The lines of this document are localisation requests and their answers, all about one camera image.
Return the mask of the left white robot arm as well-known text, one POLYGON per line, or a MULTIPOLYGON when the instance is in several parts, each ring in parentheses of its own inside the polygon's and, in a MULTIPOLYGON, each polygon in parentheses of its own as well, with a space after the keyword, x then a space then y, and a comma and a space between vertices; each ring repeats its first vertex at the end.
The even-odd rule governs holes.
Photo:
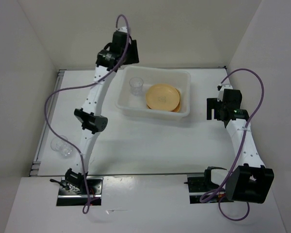
POLYGON ((101 115, 103 101, 117 68, 112 69, 124 57, 120 65, 130 65, 139 62, 137 42, 128 34, 129 28, 121 27, 113 33, 112 42, 108 43, 97 55, 94 82, 89 94, 81 106, 74 110, 75 117, 80 121, 82 134, 79 150, 83 159, 76 158, 74 164, 65 174, 65 182, 76 194, 86 191, 87 182, 84 179, 88 173, 89 159, 99 134, 106 128, 108 119, 101 115))

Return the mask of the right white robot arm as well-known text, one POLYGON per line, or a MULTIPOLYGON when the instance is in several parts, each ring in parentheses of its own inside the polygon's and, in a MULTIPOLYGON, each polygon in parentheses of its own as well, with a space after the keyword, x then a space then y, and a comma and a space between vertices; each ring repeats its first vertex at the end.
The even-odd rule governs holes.
POLYGON ((218 97, 207 99, 207 119, 224 123, 235 152, 231 171, 212 168, 203 178, 208 191, 225 191, 229 201, 265 202, 274 180, 274 172, 259 156, 251 132, 249 114, 241 109, 242 94, 230 84, 218 86, 218 97))

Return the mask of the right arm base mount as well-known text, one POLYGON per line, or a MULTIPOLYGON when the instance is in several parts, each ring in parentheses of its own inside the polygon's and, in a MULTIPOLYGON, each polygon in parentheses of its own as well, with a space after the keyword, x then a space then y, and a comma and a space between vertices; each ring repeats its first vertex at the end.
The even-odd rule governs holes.
POLYGON ((190 204, 200 204, 200 197, 204 193, 219 187, 211 181, 210 175, 205 173, 188 174, 184 184, 188 186, 190 204))

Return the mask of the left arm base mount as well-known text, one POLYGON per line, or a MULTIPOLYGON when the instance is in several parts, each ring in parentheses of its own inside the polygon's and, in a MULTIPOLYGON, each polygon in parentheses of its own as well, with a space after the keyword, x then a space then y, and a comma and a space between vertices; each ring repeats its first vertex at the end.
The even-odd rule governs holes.
MULTIPOLYGON (((78 190, 74 186, 68 185, 63 177, 59 181, 55 179, 50 179, 49 181, 59 185, 56 206, 83 206, 87 203, 87 193, 85 187, 78 190)), ((103 178, 89 176, 87 177, 87 183, 89 187, 89 196, 91 199, 90 205, 100 206, 103 178)))

